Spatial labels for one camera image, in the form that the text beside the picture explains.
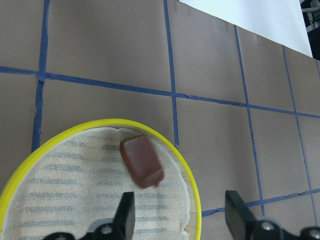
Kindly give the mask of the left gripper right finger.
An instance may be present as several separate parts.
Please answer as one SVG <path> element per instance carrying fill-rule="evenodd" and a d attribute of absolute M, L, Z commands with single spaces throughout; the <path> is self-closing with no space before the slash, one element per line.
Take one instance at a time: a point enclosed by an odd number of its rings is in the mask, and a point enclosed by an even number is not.
<path fill-rule="evenodd" d="M 299 235 L 267 217 L 255 217 L 235 190 L 225 192 L 225 222 L 234 240 L 318 240 L 320 228 L 303 228 Z"/>

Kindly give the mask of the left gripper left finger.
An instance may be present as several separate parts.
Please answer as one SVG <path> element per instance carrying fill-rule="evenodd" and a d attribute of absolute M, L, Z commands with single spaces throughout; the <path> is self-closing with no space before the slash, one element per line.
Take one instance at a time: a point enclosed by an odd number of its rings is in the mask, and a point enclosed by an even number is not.
<path fill-rule="evenodd" d="M 94 221 L 81 240 L 131 240 L 136 222 L 135 194 L 124 192 L 113 218 Z"/>

